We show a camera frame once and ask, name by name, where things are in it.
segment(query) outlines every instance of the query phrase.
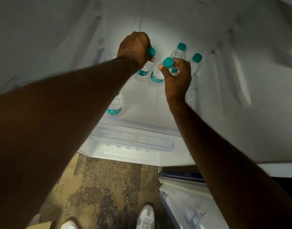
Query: white sneaker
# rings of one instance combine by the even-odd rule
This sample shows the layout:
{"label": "white sneaker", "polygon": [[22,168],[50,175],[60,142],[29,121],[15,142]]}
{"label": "white sneaker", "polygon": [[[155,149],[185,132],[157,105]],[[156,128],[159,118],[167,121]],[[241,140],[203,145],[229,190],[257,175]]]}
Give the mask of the white sneaker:
{"label": "white sneaker", "polygon": [[61,229],[79,229],[79,227],[74,221],[68,220],[62,224]]}
{"label": "white sneaker", "polygon": [[155,210],[149,204],[144,205],[137,219],[136,229],[154,229],[155,228]]}

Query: bottle cap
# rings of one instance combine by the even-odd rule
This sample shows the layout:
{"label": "bottle cap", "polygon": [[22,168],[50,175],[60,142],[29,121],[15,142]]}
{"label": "bottle cap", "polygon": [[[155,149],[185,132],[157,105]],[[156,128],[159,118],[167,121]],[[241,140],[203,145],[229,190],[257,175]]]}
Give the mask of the bottle cap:
{"label": "bottle cap", "polygon": [[171,57],[167,57],[164,61],[163,61],[163,66],[167,67],[168,69],[171,68],[174,64],[174,61]]}
{"label": "bottle cap", "polygon": [[153,47],[147,47],[147,52],[148,52],[149,54],[151,54],[152,56],[155,55],[155,49],[154,49]]}
{"label": "bottle cap", "polygon": [[178,45],[178,49],[179,49],[180,51],[184,51],[184,50],[186,49],[186,45],[185,45],[184,43],[179,43],[179,45]]}
{"label": "bottle cap", "polygon": [[194,62],[200,62],[202,60],[202,55],[201,54],[195,54],[194,56],[193,56],[193,61]]}

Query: speckled floor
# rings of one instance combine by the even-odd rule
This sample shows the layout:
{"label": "speckled floor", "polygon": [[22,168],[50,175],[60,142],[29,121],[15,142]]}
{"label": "speckled floor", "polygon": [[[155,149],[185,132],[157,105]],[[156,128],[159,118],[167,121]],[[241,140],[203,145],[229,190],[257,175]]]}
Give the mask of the speckled floor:
{"label": "speckled floor", "polygon": [[139,165],[77,153],[55,185],[40,213],[40,222],[74,217],[81,228],[136,228],[146,202],[156,209],[156,228],[174,228],[160,201],[156,166]]}

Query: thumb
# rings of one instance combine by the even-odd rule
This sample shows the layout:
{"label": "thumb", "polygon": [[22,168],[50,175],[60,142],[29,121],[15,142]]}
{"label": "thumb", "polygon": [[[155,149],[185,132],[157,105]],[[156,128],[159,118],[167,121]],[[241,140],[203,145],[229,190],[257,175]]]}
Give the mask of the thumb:
{"label": "thumb", "polygon": [[159,70],[162,72],[164,79],[166,79],[167,77],[172,76],[172,74],[169,72],[168,68],[163,66],[162,64],[160,64],[158,66]]}

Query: water bottle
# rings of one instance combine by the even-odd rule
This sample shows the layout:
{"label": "water bottle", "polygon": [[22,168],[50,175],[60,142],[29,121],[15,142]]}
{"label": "water bottle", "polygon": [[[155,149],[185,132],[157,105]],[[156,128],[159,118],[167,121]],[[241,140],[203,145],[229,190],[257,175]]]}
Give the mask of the water bottle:
{"label": "water bottle", "polygon": [[114,98],[114,100],[108,107],[107,112],[111,115],[119,114],[123,105],[123,101],[124,101],[123,95],[120,92],[118,92],[117,96]]}
{"label": "water bottle", "polygon": [[[149,54],[151,54],[152,56],[155,55],[155,49],[153,47],[148,47],[147,51]],[[142,81],[144,79],[146,79],[147,74],[149,73],[150,70],[153,69],[154,63],[148,61],[144,67],[142,69],[140,69],[135,75],[134,77],[138,80],[138,81]]]}
{"label": "water bottle", "polygon": [[200,61],[202,60],[201,54],[195,54],[190,62],[190,74],[193,76],[194,74],[197,74],[197,72],[200,69]]}
{"label": "water bottle", "polygon": [[[185,59],[185,49],[186,49],[186,45],[184,43],[179,43],[178,48],[175,49],[171,53],[170,57],[178,58],[178,59]],[[172,67],[171,73],[175,73],[177,71],[178,71],[178,69],[175,69],[174,67]]]}
{"label": "water bottle", "polygon": [[159,65],[162,64],[163,66],[167,67],[169,69],[169,71],[171,71],[171,67],[174,64],[174,61],[171,57],[167,57],[164,61],[159,62],[155,68],[153,69],[153,72],[151,73],[150,76],[150,84],[160,84],[161,82],[164,81],[164,75],[162,74],[162,72],[159,69]]}

